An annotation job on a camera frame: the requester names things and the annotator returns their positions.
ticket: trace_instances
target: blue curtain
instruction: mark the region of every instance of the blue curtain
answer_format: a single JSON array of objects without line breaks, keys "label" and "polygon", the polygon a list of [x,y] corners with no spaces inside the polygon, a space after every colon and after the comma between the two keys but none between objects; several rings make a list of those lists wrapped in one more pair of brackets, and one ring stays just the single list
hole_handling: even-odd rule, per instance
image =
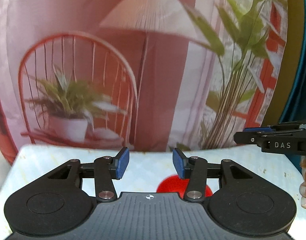
[{"label": "blue curtain", "polygon": [[[298,64],[293,88],[280,117],[280,122],[291,122],[306,119],[306,0],[304,0],[304,37],[302,52]],[[294,166],[301,171],[299,166],[300,156],[286,155]]]}]

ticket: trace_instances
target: white lampshade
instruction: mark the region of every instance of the white lampshade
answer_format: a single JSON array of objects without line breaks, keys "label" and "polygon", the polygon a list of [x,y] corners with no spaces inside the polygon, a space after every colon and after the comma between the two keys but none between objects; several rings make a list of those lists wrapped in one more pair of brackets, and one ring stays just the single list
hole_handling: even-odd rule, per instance
[{"label": "white lampshade", "polygon": [[122,0],[100,27],[175,34],[208,44],[179,0]]}]

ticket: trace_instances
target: gray gripper base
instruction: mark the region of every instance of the gray gripper base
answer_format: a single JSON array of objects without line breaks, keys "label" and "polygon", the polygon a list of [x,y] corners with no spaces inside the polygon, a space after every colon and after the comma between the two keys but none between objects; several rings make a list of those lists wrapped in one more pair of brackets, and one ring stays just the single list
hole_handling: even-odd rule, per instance
[{"label": "gray gripper base", "polygon": [[[8,240],[246,240],[211,220],[202,205],[177,193],[128,193],[99,204],[89,219],[62,235],[35,238],[11,235]],[[286,233],[256,240],[290,240]]]}]

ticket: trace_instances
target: silver screw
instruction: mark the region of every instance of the silver screw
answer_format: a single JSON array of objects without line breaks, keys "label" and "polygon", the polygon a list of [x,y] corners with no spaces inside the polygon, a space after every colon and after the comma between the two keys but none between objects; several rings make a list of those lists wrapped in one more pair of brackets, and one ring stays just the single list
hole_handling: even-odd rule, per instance
[{"label": "silver screw", "polygon": [[108,190],[101,191],[99,193],[99,197],[102,198],[102,199],[111,199],[111,198],[114,197],[114,193],[112,191],[108,191]]},{"label": "silver screw", "polygon": [[202,197],[202,193],[196,190],[189,191],[186,196],[192,199],[197,199]]}]

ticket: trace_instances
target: table surface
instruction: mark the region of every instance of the table surface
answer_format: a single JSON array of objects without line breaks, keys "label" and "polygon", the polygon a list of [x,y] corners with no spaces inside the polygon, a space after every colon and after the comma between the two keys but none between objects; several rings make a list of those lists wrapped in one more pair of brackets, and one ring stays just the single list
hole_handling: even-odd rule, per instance
[{"label": "table surface", "polygon": [[[11,233],[3,214],[3,207],[12,193],[70,159],[80,159],[82,163],[89,163],[98,157],[114,156],[116,153],[117,151],[54,146],[23,147],[0,191],[0,240]],[[289,234],[295,240],[306,239],[306,210],[300,206],[298,190],[303,177],[284,155],[262,153],[260,148],[253,145],[185,154],[197,155],[209,163],[231,159],[288,192],[297,205],[296,218]],[[123,178],[113,183],[118,195],[122,191],[156,192],[159,183],[173,174],[176,174],[176,171],[173,167],[172,153],[131,153]],[[219,189],[217,179],[208,179],[207,184],[213,192]],[[94,180],[84,179],[82,189],[90,196],[95,196]]]}]

